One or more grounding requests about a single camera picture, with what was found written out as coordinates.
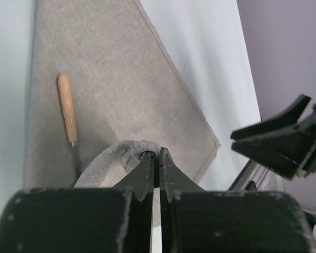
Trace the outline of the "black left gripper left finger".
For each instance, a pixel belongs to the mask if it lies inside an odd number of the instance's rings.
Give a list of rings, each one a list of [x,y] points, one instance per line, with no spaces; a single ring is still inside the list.
[[[149,252],[153,154],[111,188],[18,191],[1,216],[1,252]]]

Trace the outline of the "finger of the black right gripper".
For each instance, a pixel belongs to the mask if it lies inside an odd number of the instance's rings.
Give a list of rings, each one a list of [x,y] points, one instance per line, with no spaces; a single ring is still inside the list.
[[[254,135],[278,130],[297,123],[299,117],[309,104],[310,100],[311,98],[309,96],[301,94],[286,109],[276,114],[274,117],[253,125],[246,126],[244,128],[234,130],[231,133],[230,138],[236,141]]]
[[[254,160],[286,179],[293,179],[303,153],[301,127],[294,124],[271,132],[239,139],[232,150]]]

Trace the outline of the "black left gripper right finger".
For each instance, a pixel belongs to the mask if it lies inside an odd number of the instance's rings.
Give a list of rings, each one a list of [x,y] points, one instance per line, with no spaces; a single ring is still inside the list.
[[[205,191],[159,155],[163,252],[316,252],[299,204],[278,191]]]

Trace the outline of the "grey cloth napkin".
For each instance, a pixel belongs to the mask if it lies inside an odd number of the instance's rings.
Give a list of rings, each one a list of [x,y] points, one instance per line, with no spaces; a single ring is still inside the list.
[[[219,141],[139,1],[38,1],[27,187],[70,187],[75,172],[57,77],[68,76],[82,174],[100,186],[119,168],[93,160],[123,140],[153,141],[200,182]]]

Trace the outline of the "wooden handled metal spoon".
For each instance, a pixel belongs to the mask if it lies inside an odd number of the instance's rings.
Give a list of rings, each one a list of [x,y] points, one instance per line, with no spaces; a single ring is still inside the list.
[[[74,163],[74,172],[76,180],[81,175],[81,161],[78,152],[78,137],[75,121],[75,112],[73,107],[73,98],[69,78],[66,74],[60,73],[57,77],[57,87],[60,95],[60,103],[64,118],[67,138],[71,148],[71,154]]]

